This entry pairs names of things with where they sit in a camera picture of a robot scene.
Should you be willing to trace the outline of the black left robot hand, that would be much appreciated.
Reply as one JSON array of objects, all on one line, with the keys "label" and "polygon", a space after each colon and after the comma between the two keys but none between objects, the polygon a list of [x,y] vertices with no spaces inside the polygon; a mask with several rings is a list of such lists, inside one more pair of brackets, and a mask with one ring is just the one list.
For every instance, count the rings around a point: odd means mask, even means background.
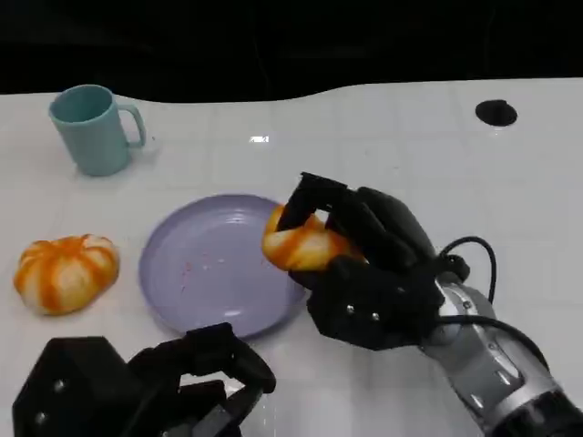
[{"label": "black left robot hand", "polygon": [[238,436],[276,378],[227,322],[124,361],[104,337],[54,338],[12,406],[16,436]]}]

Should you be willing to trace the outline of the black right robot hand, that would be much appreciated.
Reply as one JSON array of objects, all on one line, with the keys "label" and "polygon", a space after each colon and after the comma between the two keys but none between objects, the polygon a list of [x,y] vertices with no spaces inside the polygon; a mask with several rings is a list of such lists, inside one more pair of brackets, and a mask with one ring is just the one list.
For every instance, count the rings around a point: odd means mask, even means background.
[{"label": "black right robot hand", "polygon": [[372,351],[418,346],[437,325],[445,297],[437,279],[465,280],[470,268],[459,256],[440,255],[412,211],[382,191],[308,172],[284,207],[280,230],[328,212],[327,229],[361,256],[338,255],[322,269],[293,268],[290,277],[311,295],[307,309],[325,337]]}]

